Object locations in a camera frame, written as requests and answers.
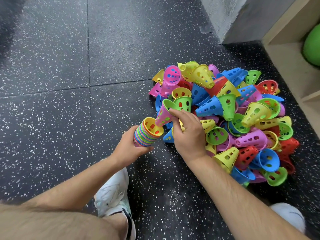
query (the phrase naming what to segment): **black speckled floor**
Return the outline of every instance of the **black speckled floor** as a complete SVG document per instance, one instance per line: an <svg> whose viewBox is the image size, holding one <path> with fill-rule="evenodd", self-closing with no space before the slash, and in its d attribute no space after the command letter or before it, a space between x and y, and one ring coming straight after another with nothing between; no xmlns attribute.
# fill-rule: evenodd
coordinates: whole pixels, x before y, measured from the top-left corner
<svg viewBox="0 0 320 240"><path fill-rule="evenodd" d="M0 199L25 201L110 155L124 130L156 115L153 75L196 60L278 81L302 144L297 172L252 190L298 207L318 234L317 136L259 43L200 33L200 0L0 0L0 11ZM232 239L173 145L158 141L129 175L138 239Z"/></svg>

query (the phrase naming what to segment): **person's left hand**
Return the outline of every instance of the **person's left hand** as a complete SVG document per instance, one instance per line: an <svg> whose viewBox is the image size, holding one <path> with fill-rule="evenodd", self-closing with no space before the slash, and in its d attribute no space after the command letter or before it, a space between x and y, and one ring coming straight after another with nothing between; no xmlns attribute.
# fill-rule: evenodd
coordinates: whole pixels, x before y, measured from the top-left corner
<svg viewBox="0 0 320 240"><path fill-rule="evenodd" d="M151 152L154 147L136 147L134 145L134 132L138 128L138 125L131 127L127 130L112 153L113 156L117 158L117 161L121 164L122 168L129 166L131 163L135 162L138 157L148 152Z"/></svg>

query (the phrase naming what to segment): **white shoe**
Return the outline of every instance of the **white shoe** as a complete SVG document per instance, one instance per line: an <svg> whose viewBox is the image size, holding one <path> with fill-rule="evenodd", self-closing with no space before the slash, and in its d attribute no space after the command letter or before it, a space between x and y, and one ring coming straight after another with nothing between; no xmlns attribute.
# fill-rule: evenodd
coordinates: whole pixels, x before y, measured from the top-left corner
<svg viewBox="0 0 320 240"><path fill-rule="evenodd" d="M126 168L114 174L94 196L94 206L98 210L98 217L122 213L128 219L128 232L130 240L136 239L136 228L131 215L128 200L129 175Z"/></svg>
<svg viewBox="0 0 320 240"><path fill-rule="evenodd" d="M291 225L293 225L300 232L305 234L306 222L304 220L303 215L297 208L287 203L274 204L270 206L270 208L274 210L274 212L276 212L283 219L285 219L287 222L289 222Z"/></svg>

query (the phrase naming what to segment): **forearm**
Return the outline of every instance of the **forearm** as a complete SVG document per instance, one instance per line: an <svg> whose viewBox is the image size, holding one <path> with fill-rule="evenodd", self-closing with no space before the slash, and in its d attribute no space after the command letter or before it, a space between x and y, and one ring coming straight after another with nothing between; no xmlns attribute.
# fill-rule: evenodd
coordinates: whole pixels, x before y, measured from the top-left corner
<svg viewBox="0 0 320 240"><path fill-rule="evenodd" d="M81 210L103 184L122 169L117 161L117 156L112 154L28 202L53 209Z"/></svg>
<svg viewBox="0 0 320 240"><path fill-rule="evenodd" d="M235 239L308 239L238 184L209 156L187 164L214 201Z"/></svg>

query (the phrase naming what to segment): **person's left arm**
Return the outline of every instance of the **person's left arm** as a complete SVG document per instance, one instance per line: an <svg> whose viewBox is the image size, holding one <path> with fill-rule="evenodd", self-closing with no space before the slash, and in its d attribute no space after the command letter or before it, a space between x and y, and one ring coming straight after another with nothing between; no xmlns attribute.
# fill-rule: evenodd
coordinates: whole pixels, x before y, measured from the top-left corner
<svg viewBox="0 0 320 240"><path fill-rule="evenodd" d="M116 172L129 166L142 154L152 151L152 146L134 146L134 132L137 128L133 126L122 135L111 156L32 198L26 204L49 209L81 210Z"/></svg>

